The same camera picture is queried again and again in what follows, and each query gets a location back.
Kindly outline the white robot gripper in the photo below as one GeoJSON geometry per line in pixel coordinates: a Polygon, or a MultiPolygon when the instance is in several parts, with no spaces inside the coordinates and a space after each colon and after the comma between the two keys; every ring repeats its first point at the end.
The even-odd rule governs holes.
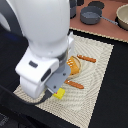
{"type": "Polygon", "coordinates": [[[56,93],[71,73],[68,64],[59,67],[57,58],[40,58],[27,49],[15,68],[20,76],[23,91],[33,99],[37,99],[47,87],[56,93]]]}

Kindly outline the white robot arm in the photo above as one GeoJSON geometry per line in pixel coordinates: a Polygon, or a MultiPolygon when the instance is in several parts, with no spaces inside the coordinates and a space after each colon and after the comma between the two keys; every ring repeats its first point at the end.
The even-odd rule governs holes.
{"type": "Polygon", "coordinates": [[[45,87],[56,93],[70,74],[66,61],[73,53],[69,0],[0,0],[0,24],[28,41],[15,68],[23,91],[33,99],[45,87]]]}

